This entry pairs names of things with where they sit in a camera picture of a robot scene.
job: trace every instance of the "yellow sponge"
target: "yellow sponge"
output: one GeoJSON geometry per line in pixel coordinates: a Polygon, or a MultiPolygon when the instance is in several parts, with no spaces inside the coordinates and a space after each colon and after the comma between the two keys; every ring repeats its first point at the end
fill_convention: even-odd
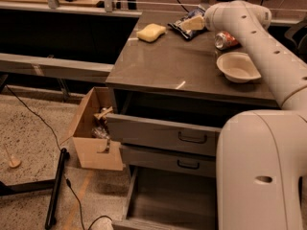
{"type": "Polygon", "coordinates": [[[158,37],[165,34],[166,27],[156,24],[149,24],[143,30],[136,33],[136,36],[147,42],[154,42],[158,37]]]}

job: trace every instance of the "drawer handle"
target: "drawer handle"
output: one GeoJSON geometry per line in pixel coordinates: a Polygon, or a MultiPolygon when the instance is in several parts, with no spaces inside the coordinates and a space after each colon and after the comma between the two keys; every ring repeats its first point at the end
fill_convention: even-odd
{"type": "Polygon", "coordinates": [[[184,137],[181,133],[181,131],[178,133],[178,138],[182,142],[192,142],[192,143],[198,143],[198,144],[204,144],[207,141],[207,135],[203,135],[202,139],[192,138],[192,137],[184,137]]]}
{"type": "Polygon", "coordinates": [[[184,169],[190,169],[190,170],[198,170],[200,168],[199,162],[196,165],[191,165],[191,164],[183,163],[179,159],[177,160],[177,165],[184,169]]]}

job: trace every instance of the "open drawer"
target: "open drawer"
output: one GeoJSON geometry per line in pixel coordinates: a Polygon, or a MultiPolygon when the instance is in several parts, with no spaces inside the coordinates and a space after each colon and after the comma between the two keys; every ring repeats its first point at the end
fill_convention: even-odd
{"type": "Polygon", "coordinates": [[[114,230],[217,229],[216,181],[136,167],[123,219],[112,226],[114,230]]]}
{"type": "Polygon", "coordinates": [[[213,156],[200,156],[131,145],[122,145],[120,151],[123,163],[126,165],[216,177],[216,159],[213,156]]]}
{"type": "Polygon", "coordinates": [[[107,126],[113,141],[199,155],[216,155],[218,127],[108,114],[107,126]]]}

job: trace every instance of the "white bowl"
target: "white bowl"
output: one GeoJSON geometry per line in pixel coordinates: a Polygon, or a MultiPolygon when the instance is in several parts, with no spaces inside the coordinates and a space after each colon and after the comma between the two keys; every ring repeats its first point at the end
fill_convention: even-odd
{"type": "Polygon", "coordinates": [[[218,57],[217,65],[230,81],[243,83],[261,78],[248,54],[230,52],[218,57]]]}

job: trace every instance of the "cardboard box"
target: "cardboard box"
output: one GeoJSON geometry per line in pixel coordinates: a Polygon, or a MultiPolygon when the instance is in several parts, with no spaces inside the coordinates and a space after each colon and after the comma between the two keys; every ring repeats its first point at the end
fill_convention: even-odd
{"type": "Polygon", "coordinates": [[[93,138],[91,130],[97,126],[94,113],[102,107],[110,107],[111,101],[107,88],[94,87],[83,97],[68,130],[72,137],[81,166],[87,169],[123,170],[119,142],[110,142],[106,151],[107,139],[93,138]]]}

